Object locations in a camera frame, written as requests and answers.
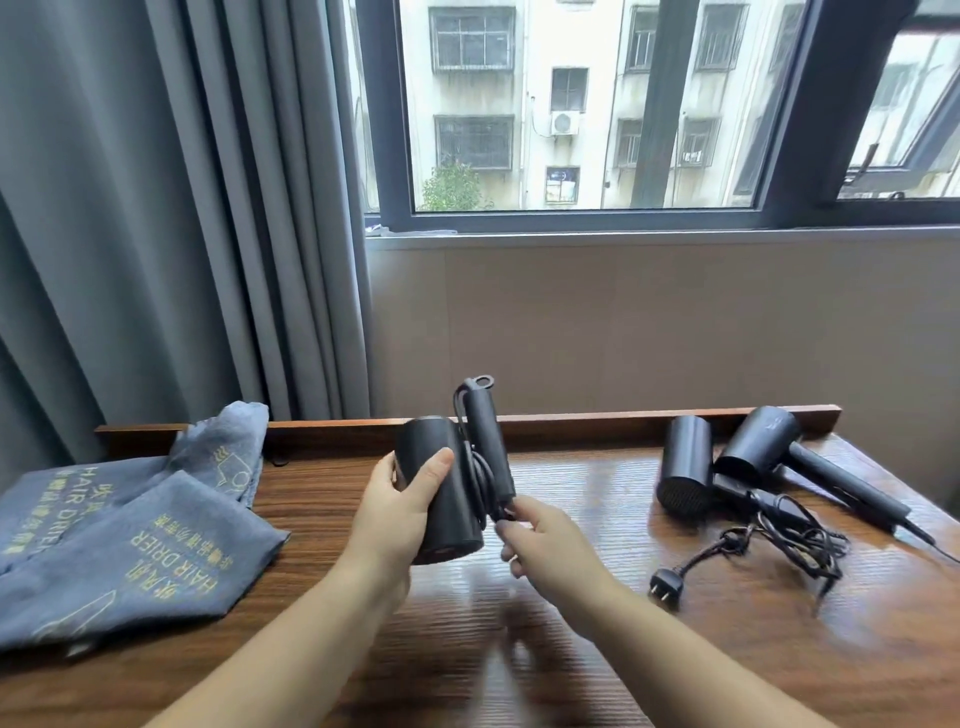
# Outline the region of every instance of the right hand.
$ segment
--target right hand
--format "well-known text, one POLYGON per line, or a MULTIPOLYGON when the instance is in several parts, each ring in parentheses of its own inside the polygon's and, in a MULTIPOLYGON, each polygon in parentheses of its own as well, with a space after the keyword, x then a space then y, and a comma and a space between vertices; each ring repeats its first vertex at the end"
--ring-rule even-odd
POLYGON ((516 522, 500 521, 500 558, 515 578, 526 576, 544 599, 560 610, 574 632, 589 639, 591 611, 618 585, 576 523, 552 505, 517 496, 516 522), (528 522, 528 528, 519 522, 528 522))

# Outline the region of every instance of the finger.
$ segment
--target finger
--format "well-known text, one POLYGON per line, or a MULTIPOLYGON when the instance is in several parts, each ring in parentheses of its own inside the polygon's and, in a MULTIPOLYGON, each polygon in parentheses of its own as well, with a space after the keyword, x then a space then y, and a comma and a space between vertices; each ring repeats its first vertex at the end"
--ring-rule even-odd
POLYGON ((384 487, 394 487, 394 463, 396 459, 392 452, 388 452, 386 455, 380 458, 379 462, 373 466, 373 471, 370 473, 370 482, 367 484, 368 489, 381 489, 384 487))
POLYGON ((510 503, 510 510, 518 521, 526 521, 534 528, 547 516, 553 506, 529 496, 516 496, 510 503))
POLYGON ((450 448, 438 450, 429 460, 423 463, 417 477, 404 491, 404 494, 407 494, 407 497, 411 499, 418 510, 425 511, 427 509, 430 501, 433 500, 433 496, 437 494, 440 484, 444 482, 446 474, 450 472, 452 465, 453 450, 450 448))
POLYGON ((514 554, 522 556, 523 552, 533 545, 537 534, 533 529, 527 528, 522 523, 516 521, 498 521, 494 527, 496 535, 500 540, 510 547, 514 554))

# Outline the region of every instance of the curtain fold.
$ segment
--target curtain fold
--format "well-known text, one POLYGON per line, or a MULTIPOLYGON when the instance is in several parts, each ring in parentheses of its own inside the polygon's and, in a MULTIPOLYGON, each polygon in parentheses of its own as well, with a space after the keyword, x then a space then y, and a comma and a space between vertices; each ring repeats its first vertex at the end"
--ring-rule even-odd
POLYGON ((0 489, 97 457, 102 422, 371 415, 342 20, 0 5, 0 489))

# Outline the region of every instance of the building window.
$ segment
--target building window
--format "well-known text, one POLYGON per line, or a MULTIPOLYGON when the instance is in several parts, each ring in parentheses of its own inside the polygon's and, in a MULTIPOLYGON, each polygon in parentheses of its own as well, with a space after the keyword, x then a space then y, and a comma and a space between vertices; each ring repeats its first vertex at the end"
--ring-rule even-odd
POLYGON ((546 168, 546 202, 573 205, 580 186, 580 167, 546 168))
POLYGON ((903 101, 913 76, 913 63, 888 63, 880 76, 871 109, 892 109, 903 101))
POLYGON ((551 111, 583 111, 587 107, 587 70, 554 68, 551 111))
POLYGON ((800 23, 804 19, 804 5, 787 5, 780 16, 780 31, 777 33, 777 44, 774 46, 774 57, 770 61, 770 72, 777 73, 793 56, 797 36, 800 34, 800 23))
POLYGON ((621 119, 616 136, 616 166, 636 167, 640 155, 643 119, 621 119))
POLYGON ((746 16, 746 5, 704 6, 696 70, 729 71, 736 67, 746 16))
POLYGON ((649 71, 654 60, 657 40, 657 9, 634 8, 630 24, 630 46, 627 50, 628 71, 649 71))
POLYGON ((473 169, 510 169, 513 116, 436 116, 437 165, 467 164, 473 169))
POLYGON ((514 68, 513 8, 431 8, 434 71, 514 68))
POLYGON ((680 167, 709 167, 713 163, 720 119, 685 119, 680 146, 680 167))

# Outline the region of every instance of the black hair dryer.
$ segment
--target black hair dryer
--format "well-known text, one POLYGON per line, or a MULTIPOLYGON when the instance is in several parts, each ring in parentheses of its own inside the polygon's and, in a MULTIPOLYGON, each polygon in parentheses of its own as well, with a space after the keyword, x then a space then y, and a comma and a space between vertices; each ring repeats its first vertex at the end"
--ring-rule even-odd
POLYGON ((493 409, 492 376, 466 379, 453 395, 457 422, 417 417, 396 438, 396 484, 403 490, 437 450, 456 458, 427 511, 426 532, 414 564, 459 559, 483 547, 487 516, 511 520, 505 511, 516 495, 507 448, 493 409))

